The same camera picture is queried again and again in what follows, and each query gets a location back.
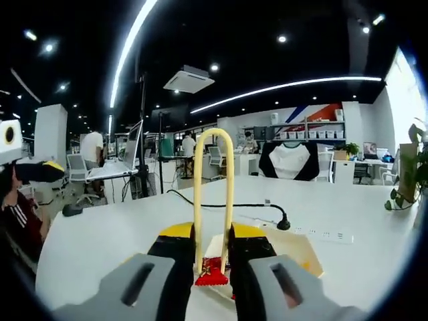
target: camera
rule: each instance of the camera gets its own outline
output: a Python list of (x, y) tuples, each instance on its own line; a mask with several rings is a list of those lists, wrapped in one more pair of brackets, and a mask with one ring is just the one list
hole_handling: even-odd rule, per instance
[(0, 120), (0, 166), (22, 158), (22, 133), (18, 120)]

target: yellow u-shaped object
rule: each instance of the yellow u-shaped object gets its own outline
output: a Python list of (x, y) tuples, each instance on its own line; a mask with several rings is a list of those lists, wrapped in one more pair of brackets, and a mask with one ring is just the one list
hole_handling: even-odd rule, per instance
[(203, 158), (203, 142), (209, 135), (218, 135), (223, 138), (226, 143), (226, 165), (227, 165), (227, 198), (226, 198), (226, 217), (225, 217), (225, 230), (223, 234), (223, 247), (221, 249), (221, 273), (225, 273), (226, 257), (227, 257), (227, 244), (229, 243), (229, 231), (232, 224), (232, 210), (233, 210), (233, 177), (235, 174), (235, 167), (233, 162), (233, 143), (226, 131), (220, 128), (210, 128), (202, 133), (199, 137), (199, 142), (196, 146), (195, 153), (195, 172), (194, 176), (194, 228), (195, 228), (195, 243), (196, 243), (196, 264), (198, 274), (202, 274), (202, 250), (201, 250), (201, 183), (202, 183), (202, 158)]

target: green plant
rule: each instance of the green plant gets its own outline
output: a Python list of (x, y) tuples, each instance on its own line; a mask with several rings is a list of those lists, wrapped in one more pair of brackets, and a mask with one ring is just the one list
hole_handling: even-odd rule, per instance
[(349, 155), (357, 155), (360, 151), (360, 147), (354, 142), (351, 142), (349, 144), (337, 145), (334, 147), (334, 150), (345, 150)]
[[(412, 125), (409, 129), (409, 138), (412, 143), (419, 144), (424, 135), (424, 132), (417, 128), (415, 125)], [(418, 152), (414, 157), (409, 157), (407, 155), (401, 155), (401, 162), (403, 163), (404, 176), (403, 184), (406, 187), (416, 186), (417, 191), (419, 192), (418, 196), (415, 197), (413, 201), (409, 201), (409, 205), (403, 207), (405, 197), (400, 194), (396, 189), (393, 189), (390, 194), (391, 200), (388, 200), (385, 203), (385, 209), (388, 211), (393, 210), (393, 201), (398, 208), (398, 210), (408, 209), (411, 207), (416, 200), (419, 198), (421, 193), (428, 187), (428, 148), (424, 148), (421, 152)], [(394, 185), (396, 185), (401, 180), (397, 176), (395, 179)]]

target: black ceiling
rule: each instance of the black ceiling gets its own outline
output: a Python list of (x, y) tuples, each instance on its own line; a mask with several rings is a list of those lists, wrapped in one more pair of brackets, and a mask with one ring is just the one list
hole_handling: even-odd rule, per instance
[[(135, 123), (139, 117), (140, 85), (134, 83), (138, 53), (137, 74), (146, 73), (145, 114), (150, 115), (156, 104), (161, 108), (188, 104), (194, 109), (296, 80), (349, 74), (384, 77), (397, 46), (388, 19), (371, 26), (368, 35), (362, 32), (362, 24), (369, 25), (380, 13), (379, 8), (364, 5), (368, 1), (159, 0), (131, 49), (116, 107), (111, 110), (118, 58), (144, 1), (109, 0), (90, 6), (87, 1), (34, 2), (12, 2), (7, 20), (10, 32), (0, 51), (0, 90), (12, 93), (0, 93), (1, 109), (5, 115), (19, 114), (29, 131), (34, 109), (40, 105), (10, 68), (41, 105), (61, 103), (67, 108), (70, 132), (86, 132), (83, 121), (91, 129), (105, 131), (110, 113), (120, 132), (121, 125)], [(33, 30), (37, 41), (24, 38), (25, 29)], [(287, 37), (286, 43), (278, 43), (281, 34)], [(42, 50), (47, 41), (56, 44), (49, 55)], [(163, 89), (183, 65), (209, 70), (214, 62), (220, 69), (211, 73), (215, 83), (208, 88), (193, 95)], [(58, 92), (61, 83), (68, 84), (65, 92)], [(284, 88), (189, 115), (187, 126), (199, 125), (201, 120), (202, 124), (214, 122), (218, 114), (242, 114), (242, 108), (247, 113), (314, 104), (313, 96), (317, 104), (352, 100), (353, 95), (371, 103), (382, 87), (383, 83), (335, 83)], [(79, 114), (87, 118), (79, 119)]]

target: power strip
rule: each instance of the power strip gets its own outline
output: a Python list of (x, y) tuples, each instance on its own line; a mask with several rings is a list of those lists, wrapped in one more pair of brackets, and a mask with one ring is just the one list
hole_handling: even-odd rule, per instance
[[(254, 221), (254, 226), (256, 227), (270, 227), (276, 229), (276, 224), (274, 222), (264, 221), (261, 219), (254, 219)], [(310, 239), (313, 238), (320, 241), (335, 242), (341, 244), (354, 243), (354, 236), (352, 234), (343, 233), (341, 231), (325, 231), (305, 227), (292, 227), (289, 231), (294, 234), (305, 235)]]

